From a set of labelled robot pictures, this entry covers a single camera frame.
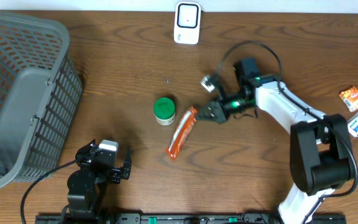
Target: wall-mounted white device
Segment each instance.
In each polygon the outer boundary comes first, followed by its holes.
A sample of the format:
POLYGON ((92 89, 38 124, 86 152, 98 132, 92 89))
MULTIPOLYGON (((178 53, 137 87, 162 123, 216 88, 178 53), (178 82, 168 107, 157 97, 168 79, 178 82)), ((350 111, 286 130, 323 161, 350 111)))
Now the wall-mounted white device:
POLYGON ((179 2, 175 13, 173 39, 179 44, 197 44, 200 36, 201 6, 195 2, 179 2))

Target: white wall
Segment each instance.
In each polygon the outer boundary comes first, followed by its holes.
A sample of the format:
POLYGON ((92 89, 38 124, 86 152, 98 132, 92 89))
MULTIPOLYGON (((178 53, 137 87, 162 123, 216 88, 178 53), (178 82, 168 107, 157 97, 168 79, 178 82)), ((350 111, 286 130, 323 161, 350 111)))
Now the white wall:
MULTIPOLYGON (((174 11, 177 0, 0 0, 10 10, 174 11)), ((358 13, 358 0, 196 0, 206 12, 358 13)))

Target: wire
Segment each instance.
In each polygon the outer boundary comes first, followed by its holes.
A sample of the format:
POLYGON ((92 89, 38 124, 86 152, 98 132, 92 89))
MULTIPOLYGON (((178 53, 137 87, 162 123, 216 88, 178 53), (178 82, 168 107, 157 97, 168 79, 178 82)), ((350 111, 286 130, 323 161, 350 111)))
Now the wire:
POLYGON ((67 213, 67 209, 70 206, 70 204, 66 205, 63 209, 62 209, 62 213, 60 214, 60 224, 64 223, 65 221, 65 217, 66 217, 66 213, 67 213))
POLYGON ((260 215, 260 217, 262 218, 262 220, 264 221, 264 224, 268 224, 268 223, 266 222, 265 218, 263 217, 263 215, 262 215, 262 214, 259 214, 259 215, 260 215))
POLYGON ((358 184, 358 167, 357 167, 357 162, 354 159, 354 155, 352 153, 351 147, 347 144, 347 142, 344 140, 344 138, 334 129, 331 127, 330 124, 328 124, 324 119, 321 119, 319 116, 313 114, 312 112, 310 112, 309 108, 304 108, 302 105, 300 105, 298 102, 296 102, 293 98, 291 98, 290 96, 288 96, 285 92, 284 89, 280 86, 280 82, 282 79, 282 74, 283 74, 283 68, 281 65, 281 61, 280 58, 277 56, 277 54, 267 45, 265 45, 262 42, 259 42, 257 40, 245 40, 242 42, 239 42, 238 44, 234 45, 233 47, 231 47, 223 56, 222 60, 219 63, 218 69, 215 71, 215 74, 218 75, 220 69, 222 69, 226 59, 228 58, 228 56, 234 51, 236 50, 238 47, 245 45, 245 44, 255 44, 258 46, 263 47, 264 49, 268 50, 270 53, 272 53, 272 55, 276 58, 276 61, 278 63, 278 67, 280 69, 278 75, 277 75, 277 88, 279 90, 279 92, 281 94, 283 94, 283 96, 285 98, 287 98, 288 100, 290 100, 293 104, 297 105, 297 107, 301 108, 301 110, 303 110, 305 113, 309 114, 310 116, 314 117, 317 121, 321 122, 325 127, 328 128, 328 130, 335 136, 338 138, 338 140, 344 145, 344 147, 346 148, 346 151, 349 155, 349 159, 351 161, 351 164, 354 167, 354 180, 353 180, 353 184, 352 187, 343 192, 343 193, 339 193, 339 194, 332 194, 332 195, 322 195, 319 197, 318 201, 315 203, 315 205, 313 206, 313 208, 309 211, 309 213, 305 216, 305 219, 303 220, 303 223, 306 223, 307 219, 311 216, 311 214, 314 213, 315 210, 317 210, 317 208, 319 207, 319 205, 324 201, 325 198, 329 198, 329 197, 343 197, 346 195, 351 194, 353 191, 355 191, 357 184, 358 184))
POLYGON ((242 215, 241 215, 241 220, 244 221, 244 215, 247 213, 247 211, 245 211, 242 215))
POLYGON ((26 222, 25 222, 25 216, 24 216, 24 202, 25 202, 25 199, 27 198, 28 194, 30 193, 30 191, 34 188, 34 186, 35 186, 36 184, 38 184, 38 182, 40 182, 42 179, 44 179, 44 178, 46 178, 47 176, 49 176, 50 174, 52 174, 52 173, 54 173, 54 172, 56 172, 56 171, 58 171, 58 170, 60 170, 60 169, 62 169, 62 168, 68 167, 68 166, 70 166, 70 165, 72 165, 72 164, 74 164, 74 163, 76 163, 76 162, 77 162, 77 160, 73 160, 73 161, 68 162, 68 163, 66 163, 66 164, 64 164, 64 165, 58 166, 58 167, 56 167, 56 168, 54 168, 54 169, 52 169, 52 170, 50 170, 50 171, 44 173, 42 176, 40 176, 36 181, 34 181, 34 182, 30 185, 30 187, 25 191, 25 193, 24 193, 24 195, 23 195, 23 198, 22 198, 22 203, 20 204, 20 216, 21 216, 21 218, 22 218, 22 224, 26 224, 26 222))

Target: basket mesh wall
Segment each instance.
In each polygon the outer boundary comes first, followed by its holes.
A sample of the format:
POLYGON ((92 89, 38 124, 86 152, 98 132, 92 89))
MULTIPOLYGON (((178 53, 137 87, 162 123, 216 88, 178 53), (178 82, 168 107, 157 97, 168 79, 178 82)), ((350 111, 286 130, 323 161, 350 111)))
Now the basket mesh wall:
POLYGON ((56 166, 81 91, 81 81, 69 54, 66 54, 24 167, 14 181, 34 181, 56 166))
MULTIPOLYGON (((61 52, 62 45, 62 37, 54 29, 40 29, 36 23, 32 26, 0 22, 0 111, 19 72, 27 68, 51 70, 55 63, 60 66, 56 82, 51 83, 53 91, 47 107, 22 161, 24 166, 15 181, 34 180, 56 166, 72 123, 82 85, 68 52, 61 52), (56 61, 59 54, 65 54, 62 62, 56 61)), ((10 168, 5 165, 0 169, 0 177, 10 168)))

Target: green connector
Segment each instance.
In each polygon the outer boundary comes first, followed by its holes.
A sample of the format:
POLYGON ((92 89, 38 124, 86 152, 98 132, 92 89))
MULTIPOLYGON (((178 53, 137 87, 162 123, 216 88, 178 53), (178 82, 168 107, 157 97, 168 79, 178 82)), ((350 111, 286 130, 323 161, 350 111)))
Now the green connector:
POLYGON ((149 218, 149 224, 157 224, 157 218, 149 218))

